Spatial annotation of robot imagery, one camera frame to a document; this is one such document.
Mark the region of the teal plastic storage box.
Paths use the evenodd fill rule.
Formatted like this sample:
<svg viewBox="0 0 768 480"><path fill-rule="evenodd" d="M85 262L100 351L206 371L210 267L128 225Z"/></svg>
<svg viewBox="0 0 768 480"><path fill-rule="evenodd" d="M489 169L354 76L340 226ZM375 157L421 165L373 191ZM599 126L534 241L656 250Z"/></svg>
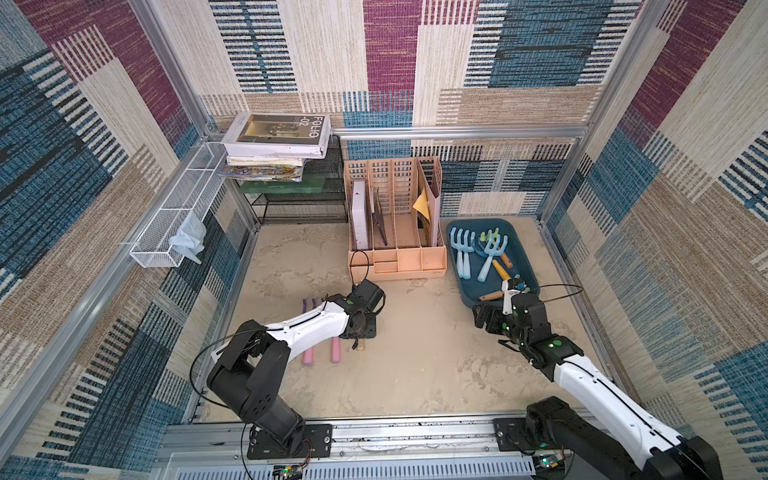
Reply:
<svg viewBox="0 0 768 480"><path fill-rule="evenodd" d="M452 227L474 231L476 234L474 241L475 252L470 255L470 280L460 280L457 275L455 266L456 253L450 243L450 230ZM510 257L513 263L511 268L506 268L500 257L496 257L495 262L490 267L485 264L486 256L479 250L479 243L480 235L488 230L498 230L501 236L506 236L508 238L505 253ZM531 293L538 292L539 282L532 265L525 253L516 230L509 222L501 218L453 220L445 227L445 233L447 234L447 246L451 249L449 258L454 262L454 273L458 282L459 294L462 303L466 307L471 308L482 303L483 301L480 301L479 297L499 290L502 281L505 280L507 276L509 276L509 280L516 279L524 281L531 288ZM502 300L488 302L495 306L502 305Z"/></svg>

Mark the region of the purple rake pink handle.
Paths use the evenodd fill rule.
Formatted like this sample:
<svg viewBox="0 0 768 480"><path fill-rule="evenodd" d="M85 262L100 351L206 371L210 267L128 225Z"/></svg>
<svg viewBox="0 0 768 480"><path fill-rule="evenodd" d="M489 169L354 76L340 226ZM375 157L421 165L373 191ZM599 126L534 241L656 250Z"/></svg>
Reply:
<svg viewBox="0 0 768 480"><path fill-rule="evenodd" d="M314 297L304 298L302 300L302 312L306 313L317 307L317 299ZM314 348L310 347L303 352L302 364L304 366L312 366L314 364Z"/></svg>
<svg viewBox="0 0 768 480"><path fill-rule="evenodd" d="M342 360L342 343L339 337L332 339L330 360L333 364L339 364Z"/></svg>

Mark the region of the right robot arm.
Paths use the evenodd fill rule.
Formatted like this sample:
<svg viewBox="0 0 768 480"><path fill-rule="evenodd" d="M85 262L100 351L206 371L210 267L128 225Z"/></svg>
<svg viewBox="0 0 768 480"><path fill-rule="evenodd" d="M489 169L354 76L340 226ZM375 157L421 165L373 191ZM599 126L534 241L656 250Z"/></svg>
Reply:
<svg viewBox="0 0 768 480"><path fill-rule="evenodd" d="M532 455L569 450L608 479L721 479L715 449L686 437L642 408L608 379L571 339L553 332L539 297L508 285L472 308L477 328L521 354L550 382L570 393L598 421L584 420L552 396L529 405L522 419L495 421L502 450Z"/></svg>

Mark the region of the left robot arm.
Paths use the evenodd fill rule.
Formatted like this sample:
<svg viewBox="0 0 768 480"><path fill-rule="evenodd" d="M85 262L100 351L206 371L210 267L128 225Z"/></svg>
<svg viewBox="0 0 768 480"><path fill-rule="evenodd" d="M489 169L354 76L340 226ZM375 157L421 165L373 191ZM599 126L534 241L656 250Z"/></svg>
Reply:
<svg viewBox="0 0 768 480"><path fill-rule="evenodd" d="M330 455L332 427L307 425L279 396L285 371L295 358L326 340L373 338L385 304L385 292L363 280L349 294L328 296L289 320L268 325L250 320L202 349L213 361L206 387L249 428L246 458Z"/></svg>

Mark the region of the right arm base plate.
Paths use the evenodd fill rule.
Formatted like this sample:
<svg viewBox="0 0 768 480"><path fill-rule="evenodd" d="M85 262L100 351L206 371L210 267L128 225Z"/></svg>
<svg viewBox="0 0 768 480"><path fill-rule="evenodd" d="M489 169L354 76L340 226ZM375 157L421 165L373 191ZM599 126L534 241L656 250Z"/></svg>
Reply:
<svg viewBox="0 0 768 480"><path fill-rule="evenodd" d="M501 417L492 421L494 436L501 452L533 455L539 448L529 434L524 417Z"/></svg>

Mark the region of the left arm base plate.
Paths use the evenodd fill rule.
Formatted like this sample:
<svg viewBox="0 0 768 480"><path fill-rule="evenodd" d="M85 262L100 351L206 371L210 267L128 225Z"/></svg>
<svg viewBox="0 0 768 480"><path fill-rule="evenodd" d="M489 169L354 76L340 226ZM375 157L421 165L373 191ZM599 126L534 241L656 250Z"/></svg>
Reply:
<svg viewBox="0 0 768 480"><path fill-rule="evenodd" d="M245 456L248 460L328 458L333 436L333 426L327 423L304 425L285 439L270 434L266 429L252 427Z"/></svg>

